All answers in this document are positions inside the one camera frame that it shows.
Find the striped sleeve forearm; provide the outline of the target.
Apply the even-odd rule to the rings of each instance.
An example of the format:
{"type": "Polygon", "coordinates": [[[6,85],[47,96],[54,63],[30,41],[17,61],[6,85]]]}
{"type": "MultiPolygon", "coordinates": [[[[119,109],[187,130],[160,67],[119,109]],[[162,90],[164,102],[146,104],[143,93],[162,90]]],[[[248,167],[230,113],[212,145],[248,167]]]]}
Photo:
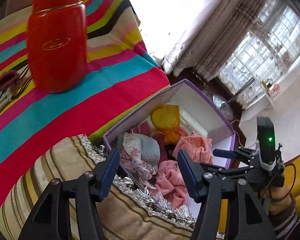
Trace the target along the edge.
{"type": "Polygon", "coordinates": [[[299,239],[300,238],[300,217],[296,212],[296,201],[288,208],[277,215],[269,215],[277,239],[299,239]]]}

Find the person's right hand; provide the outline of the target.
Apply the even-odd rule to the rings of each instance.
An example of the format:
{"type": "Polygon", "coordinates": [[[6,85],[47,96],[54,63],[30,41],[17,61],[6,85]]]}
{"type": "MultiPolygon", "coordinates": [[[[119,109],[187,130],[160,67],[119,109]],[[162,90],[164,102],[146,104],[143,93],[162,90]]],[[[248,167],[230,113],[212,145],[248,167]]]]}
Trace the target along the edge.
{"type": "Polygon", "coordinates": [[[265,190],[264,196],[270,199],[269,213],[274,216],[286,211],[292,203],[289,189],[286,186],[270,186],[265,190]]]}

